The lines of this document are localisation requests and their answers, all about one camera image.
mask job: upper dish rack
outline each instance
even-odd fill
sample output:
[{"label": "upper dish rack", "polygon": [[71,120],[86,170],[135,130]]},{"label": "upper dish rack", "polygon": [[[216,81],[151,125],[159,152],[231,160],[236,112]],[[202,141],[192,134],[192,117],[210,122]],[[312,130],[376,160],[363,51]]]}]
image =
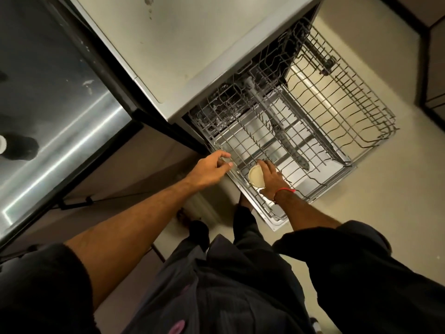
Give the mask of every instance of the upper dish rack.
[{"label": "upper dish rack", "polygon": [[231,178],[275,228],[285,213],[248,181],[257,159],[270,159],[313,201],[397,130],[392,112],[304,18],[188,117],[212,149],[232,154]]}]

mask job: right hand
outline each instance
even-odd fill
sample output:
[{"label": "right hand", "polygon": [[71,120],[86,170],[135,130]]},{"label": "right hand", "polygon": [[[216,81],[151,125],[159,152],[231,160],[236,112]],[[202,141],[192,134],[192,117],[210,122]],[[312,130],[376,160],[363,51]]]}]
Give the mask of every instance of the right hand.
[{"label": "right hand", "polygon": [[277,168],[270,160],[262,161],[258,160],[258,164],[263,170],[264,184],[266,187],[259,193],[265,196],[269,200],[274,200],[275,193],[283,187],[291,188],[289,184],[283,179],[281,172],[277,172]]}]

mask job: foot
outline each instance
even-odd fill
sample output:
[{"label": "foot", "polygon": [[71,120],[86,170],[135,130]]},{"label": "foot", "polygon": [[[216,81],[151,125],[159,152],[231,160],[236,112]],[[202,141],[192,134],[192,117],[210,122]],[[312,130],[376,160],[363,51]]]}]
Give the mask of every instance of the foot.
[{"label": "foot", "polygon": [[190,228],[190,224],[193,220],[201,220],[201,218],[197,218],[193,215],[193,213],[191,213],[189,210],[186,210],[184,207],[181,207],[181,209],[176,212],[176,219],[186,229]]},{"label": "foot", "polygon": [[252,210],[253,210],[253,205],[249,202],[249,200],[243,194],[241,194],[241,196],[239,197],[238,205],[247,207],[250,210],[250,212],[252,212]]}]

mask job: left hand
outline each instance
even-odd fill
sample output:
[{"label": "left hand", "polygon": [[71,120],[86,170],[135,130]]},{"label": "left hand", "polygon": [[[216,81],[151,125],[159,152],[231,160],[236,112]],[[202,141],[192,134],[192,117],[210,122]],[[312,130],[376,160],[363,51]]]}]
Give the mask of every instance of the left hand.
[{"label": "left hand", "polygon": [[217,184],[233,167],[232,162],[226,163],[220,157],[230,158],[231,155],[228,152],[218,150],[210,156],[200,159],[185,180],[198,190]]}]

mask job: sleeve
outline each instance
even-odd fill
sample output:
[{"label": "sleeve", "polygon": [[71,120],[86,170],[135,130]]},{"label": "sleeve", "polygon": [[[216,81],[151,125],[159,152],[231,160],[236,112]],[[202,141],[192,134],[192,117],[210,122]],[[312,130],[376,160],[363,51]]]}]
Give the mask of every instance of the sleeve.
[{"label": "sleeve", "polygon": [[343,334],[445,332],[445,288],[393,259],[369,225],[296,231],[273,248],[306,262],[319,305]]},{"label": "sleeve", "polygon": [[88,273],[62,244],[3,263],[0,291],[4,333],[99,333]]}]

